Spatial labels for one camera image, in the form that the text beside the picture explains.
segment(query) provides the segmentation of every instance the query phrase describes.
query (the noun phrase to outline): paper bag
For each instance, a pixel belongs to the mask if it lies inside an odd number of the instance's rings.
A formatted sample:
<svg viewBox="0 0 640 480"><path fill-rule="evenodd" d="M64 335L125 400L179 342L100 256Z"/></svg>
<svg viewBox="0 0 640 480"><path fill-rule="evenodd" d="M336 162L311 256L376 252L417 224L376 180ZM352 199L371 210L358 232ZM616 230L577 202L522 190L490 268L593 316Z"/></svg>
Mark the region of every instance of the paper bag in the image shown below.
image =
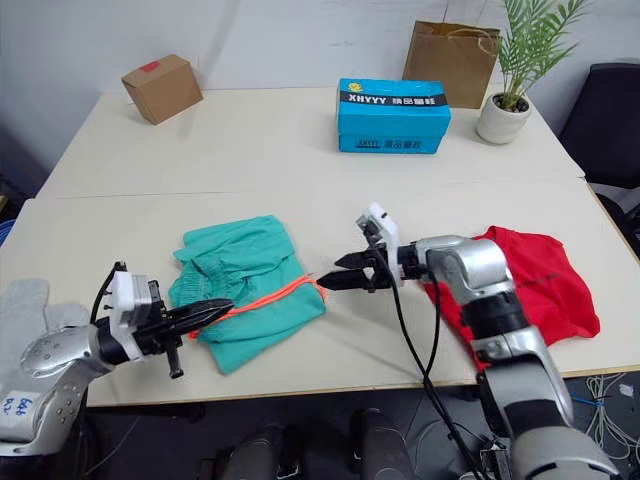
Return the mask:
<svg viewBox="0 0 640 480"><path fill-rule="evenodd" d="M480 108L496 63L496 28L416 22L404 80L439 80L451 107Z"/></svg>

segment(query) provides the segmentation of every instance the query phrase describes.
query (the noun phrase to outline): white pot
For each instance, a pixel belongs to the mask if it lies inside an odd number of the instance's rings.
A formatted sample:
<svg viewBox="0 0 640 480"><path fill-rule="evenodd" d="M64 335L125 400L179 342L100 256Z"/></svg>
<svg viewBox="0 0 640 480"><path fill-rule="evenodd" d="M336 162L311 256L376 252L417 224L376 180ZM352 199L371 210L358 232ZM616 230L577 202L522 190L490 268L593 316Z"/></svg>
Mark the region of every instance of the white pot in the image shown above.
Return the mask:
<svg viewBox="0 0 640 480"><path fill-rule="evenodd" d="M520 129L531 115L531 106L527 102L524 112L507 112L499 108L493 101L498 95L487 98L480 113L480 119L476 123L476 132L487 142L509 143L518 136Z"/></svg>

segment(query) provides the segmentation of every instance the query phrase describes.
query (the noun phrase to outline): green cloth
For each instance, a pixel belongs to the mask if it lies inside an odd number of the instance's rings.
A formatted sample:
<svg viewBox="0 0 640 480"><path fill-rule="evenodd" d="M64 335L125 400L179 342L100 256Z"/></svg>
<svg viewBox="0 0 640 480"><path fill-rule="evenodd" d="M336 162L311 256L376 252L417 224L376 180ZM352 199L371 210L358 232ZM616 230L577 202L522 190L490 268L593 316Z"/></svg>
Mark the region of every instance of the green cloth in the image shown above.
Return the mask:
<svg viewBox="0 0 640 480"><path fill-rule="evenodd" d="M174 252L184 267L169 289L174 307L229 298L240 308L305 273L289 235L273 216L193 230L184 234L184 243ZM304 284L272 304L205 328L198 340L209 345L220 370L231 373L325 310L316 288Z"/></svg>

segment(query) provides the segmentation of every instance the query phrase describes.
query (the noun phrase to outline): orange drawstring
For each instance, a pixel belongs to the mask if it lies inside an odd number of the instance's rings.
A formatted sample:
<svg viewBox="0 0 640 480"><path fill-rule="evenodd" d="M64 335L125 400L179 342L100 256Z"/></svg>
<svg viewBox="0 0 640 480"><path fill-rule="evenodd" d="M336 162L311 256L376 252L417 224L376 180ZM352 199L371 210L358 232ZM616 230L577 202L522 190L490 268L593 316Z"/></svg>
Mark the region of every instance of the orange drawstring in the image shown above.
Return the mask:
<svg viewBox="0 0 640 480"><path fill-rule="evenodd" d="M287 295L291 294L296 288L306 283L310 283L311 285L316 287L316 289L318 290L318 293L322 297L323 302L327 300L327 291L324 288L322 288L320 285L318 285L318 282L316 282L313 278L311 278L309 274L305 274L295 279L293 282L289 283L288 285L285 285L280 290L270 293L269 295L265 295L264 297L259 298L255 302L245 305L244 307L232 308L226 313L226 315L218 318L217 320L214 320L208 326L215 325L217 323L228 320L231 317L235 317L236 315L239 315L241 313L257 310L258 308L264 307L265 305L269 305L273 302L276 302L281 298L284 298ZM198 335L200 335L199 330L189 332L188 334L189 338L192 340L198 338Z"/></svg>

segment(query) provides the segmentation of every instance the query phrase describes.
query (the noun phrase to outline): white table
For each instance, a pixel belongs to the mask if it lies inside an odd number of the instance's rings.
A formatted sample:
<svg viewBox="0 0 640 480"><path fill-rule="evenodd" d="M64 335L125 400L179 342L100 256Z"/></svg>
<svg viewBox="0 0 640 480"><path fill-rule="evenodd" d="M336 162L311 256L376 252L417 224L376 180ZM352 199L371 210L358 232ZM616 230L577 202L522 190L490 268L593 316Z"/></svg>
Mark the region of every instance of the white table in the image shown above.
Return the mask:
<svg viewBox="0 0 640 480"><path fill-rule="evenodd" d="M333 195L322 182L308 181L307 187L297 194L30 201L0 248L0 290L17 278L42 277L51 285L50 303L89 307L113 261L125 259L131 271L158 279L165 294L179 274L171 253L181 247L183 232L269 213L287 226L306 269L322 274L338 257L365 246L354 220L376 200L395 219L404 242L447 233L475 235L491 224L554 236L591 289L602 324L594 339L566 340L550 348L559 369L571 376L640 368L640 268L583 180L381 191L360 185L336 189ZM412 337L426 357L433 308L416 285L401 295ZM447 328L438 352L433 372L438 384L473 381L467 354ZM200 344L186 342L180 354L183 378L169 379L164 357L122 365L91 385L89 405L391 388L413 386L419 378L388 291L332 293L327 315L229 376L218 372Z"/></svg>
<svg viewBox="0 0 640 480"><path fill-rule="evenodd" d="M153 126L124 94L104 94L38 198L297 190L319 183L423 190L434 184L560 180L584 172L533 108L509 145L453 109L435 155L337 151L336 89L217 90Z"/></svg>

